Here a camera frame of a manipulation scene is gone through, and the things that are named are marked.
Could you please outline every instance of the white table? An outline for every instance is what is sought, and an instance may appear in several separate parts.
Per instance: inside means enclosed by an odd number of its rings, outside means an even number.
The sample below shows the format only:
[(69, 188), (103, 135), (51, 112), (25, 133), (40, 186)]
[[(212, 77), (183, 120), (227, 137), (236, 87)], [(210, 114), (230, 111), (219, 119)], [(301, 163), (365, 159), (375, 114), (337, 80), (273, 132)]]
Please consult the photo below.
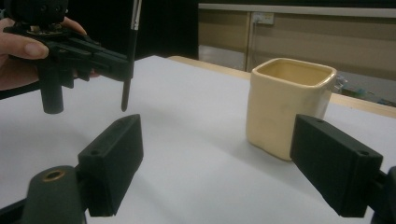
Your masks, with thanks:
[[(77, 165), (115, 119), (140, 114), (145, 157), (115, 217), (88, 223), (370, 223), (343, 218), (292, 162), (245, 137), (248, 80), (159, 57), (136, 62), (130, 106), (104, 77), (64, 89), (65, 110), (42, 111), (38, 91), (0, 102), (0, 207), (25, 197), (38, 172)], [(396, 164), (396, 119), (330, 104), (325, 120)]]

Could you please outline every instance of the wall socket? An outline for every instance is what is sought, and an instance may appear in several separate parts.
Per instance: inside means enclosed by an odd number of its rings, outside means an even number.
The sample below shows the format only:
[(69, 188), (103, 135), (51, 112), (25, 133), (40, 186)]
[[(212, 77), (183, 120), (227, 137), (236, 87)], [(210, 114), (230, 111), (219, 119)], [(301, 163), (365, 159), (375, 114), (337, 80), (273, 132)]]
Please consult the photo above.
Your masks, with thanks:
[(273, 12), (253, 12), (253, 22), (260, 24), (274, 25), (274, 13)]

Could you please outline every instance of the fingernail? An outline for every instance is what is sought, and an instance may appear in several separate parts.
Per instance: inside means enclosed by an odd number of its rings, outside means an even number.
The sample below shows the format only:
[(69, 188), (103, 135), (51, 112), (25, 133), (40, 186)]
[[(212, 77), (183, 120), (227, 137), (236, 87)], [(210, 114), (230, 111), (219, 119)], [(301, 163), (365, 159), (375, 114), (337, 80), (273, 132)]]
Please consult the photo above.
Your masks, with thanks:
[(49, 54), (49, 49), (46, 46), (37, 43), (25, 45), (24, 50), (29, 56), (35, 58), (45, 58)]

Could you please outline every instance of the cream ceramic mug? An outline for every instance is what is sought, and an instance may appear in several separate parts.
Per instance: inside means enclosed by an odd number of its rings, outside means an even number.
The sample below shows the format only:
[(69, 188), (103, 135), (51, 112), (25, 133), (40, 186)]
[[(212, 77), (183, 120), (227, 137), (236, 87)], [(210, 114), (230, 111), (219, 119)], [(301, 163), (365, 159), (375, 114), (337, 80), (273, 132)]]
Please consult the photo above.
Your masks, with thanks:
[(247, 140), (290, 161), (297, 114), (323, 119), (336, 70), (293, 59), (273, 59), (252, 70), (247, 104)]

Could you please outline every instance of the human hand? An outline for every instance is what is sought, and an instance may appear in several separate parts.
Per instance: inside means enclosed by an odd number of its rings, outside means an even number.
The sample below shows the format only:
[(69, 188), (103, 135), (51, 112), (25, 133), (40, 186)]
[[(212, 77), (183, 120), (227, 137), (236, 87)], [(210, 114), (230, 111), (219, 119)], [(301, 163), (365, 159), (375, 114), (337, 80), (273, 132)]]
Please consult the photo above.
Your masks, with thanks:
[[(38, 80), (37, 68), (33, 64), (10, 59), (8, 55), (30, 60), (44, 59), (49, 55), (49, 49), (39, 41), (21, 35), (3, 33), (4, 28), (13, 24), (14, 21), (8, 18), (0, 20), (0, 91)], [(61, 25), (87, 34), (80, 24), (68, 18), (64, 18)]]

